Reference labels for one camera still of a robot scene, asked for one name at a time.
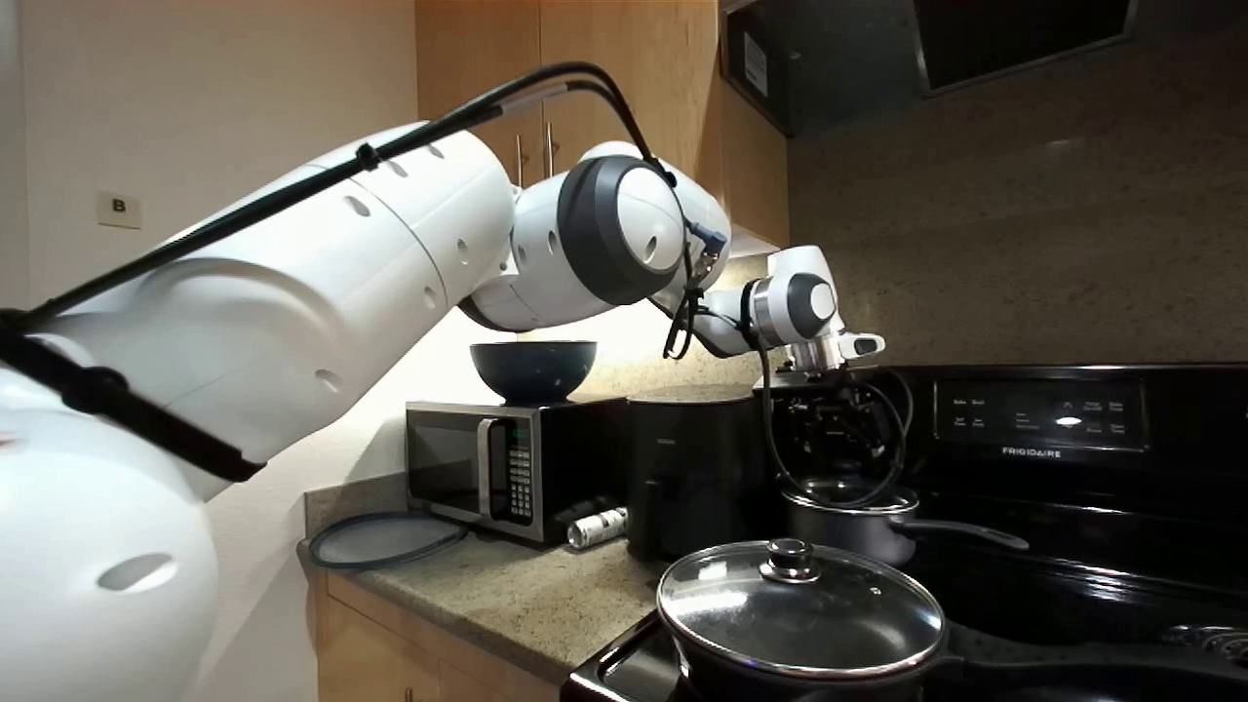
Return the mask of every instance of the granite countertop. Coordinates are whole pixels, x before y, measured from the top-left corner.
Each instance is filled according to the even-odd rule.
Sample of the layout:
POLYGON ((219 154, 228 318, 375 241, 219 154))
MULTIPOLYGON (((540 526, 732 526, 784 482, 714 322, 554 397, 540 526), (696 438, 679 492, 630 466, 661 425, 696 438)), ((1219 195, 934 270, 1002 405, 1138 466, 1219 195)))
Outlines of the granite countertop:
MULTIPOLYGON (((306 534, 404 505, 404 474, 307 492, 306 534)), ((656 607, 661 576, 626 538, 573 552, 476 531, 391 564, 335 573, 541 676, 567 676, 636 629, 656 607)))

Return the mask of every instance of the white robotic arm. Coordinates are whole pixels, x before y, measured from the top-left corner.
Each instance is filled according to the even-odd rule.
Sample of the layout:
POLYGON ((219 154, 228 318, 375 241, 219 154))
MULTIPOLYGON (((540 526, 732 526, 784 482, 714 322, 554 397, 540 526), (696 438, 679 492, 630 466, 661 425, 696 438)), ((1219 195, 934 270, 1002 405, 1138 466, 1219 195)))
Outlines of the white robotic arm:
POLYGON ((144 271, 0 316, 0 696, 180 696, 215 612, 201 503, 215 474, 246 481, 223 464, 257 466, 335 422, 458 303, 524 330, 656 301, 718 353, 787 342, 803 361, 852 357, 825 252, 714 287, 730 219, 643 145, 514 189, 465 121, 375 154, 423 127, 372 135, 352 147, 372 169, 267 210, 352 152, 290 170, 207 223, 246 215, 231 239, 180 249, 205 234, 190 226, 144 271), (127 397, 242 461, 180 453, 163 414, 159 448, 141 442, 144 422, 118 422, 150 410, 127 397))

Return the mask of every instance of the black stove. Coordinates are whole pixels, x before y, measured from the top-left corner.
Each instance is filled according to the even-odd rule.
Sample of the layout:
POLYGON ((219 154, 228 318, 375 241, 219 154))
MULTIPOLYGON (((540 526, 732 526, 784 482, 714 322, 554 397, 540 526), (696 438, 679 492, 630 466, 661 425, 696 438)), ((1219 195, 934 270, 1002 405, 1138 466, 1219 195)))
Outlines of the black stove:
MULTIPOLYGON (((935 592, 965 657, 934 665, 916 696, 1248 696, 1248 366, 888 366, 856 383, 913 410, 900 482, 926 517, 1030 542, 916 534, 900 568, 935 592)), ((775 416, 800 414, 803 431, 813 416, 816 431, 885 416, 861 394, 839 400, 839 384, 787 384, 775 416)), ((787 448, 829 461, 844 431, 829 442, 787 448)), ((587 657, 567 696, 699 691, 651 612, 587 657)))

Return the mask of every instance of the black microwave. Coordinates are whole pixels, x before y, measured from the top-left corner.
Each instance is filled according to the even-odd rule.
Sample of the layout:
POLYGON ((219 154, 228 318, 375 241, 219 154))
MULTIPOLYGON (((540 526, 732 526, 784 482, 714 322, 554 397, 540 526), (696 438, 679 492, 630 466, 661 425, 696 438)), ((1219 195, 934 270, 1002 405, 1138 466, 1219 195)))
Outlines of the black microwave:
POLYGON ((409 503, 448 522, 563 542, 630 503, 630 400, 407 405, 409 503))

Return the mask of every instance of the black range hood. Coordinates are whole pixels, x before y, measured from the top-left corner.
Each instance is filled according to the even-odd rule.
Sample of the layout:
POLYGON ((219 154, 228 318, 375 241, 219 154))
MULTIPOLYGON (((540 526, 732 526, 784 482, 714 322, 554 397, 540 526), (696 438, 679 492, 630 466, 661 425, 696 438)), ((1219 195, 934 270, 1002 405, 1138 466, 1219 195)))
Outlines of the black range hood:
POLYGON ((1125 39, 1137 0, 721 0, 721 71, 787 135, 1125 39))

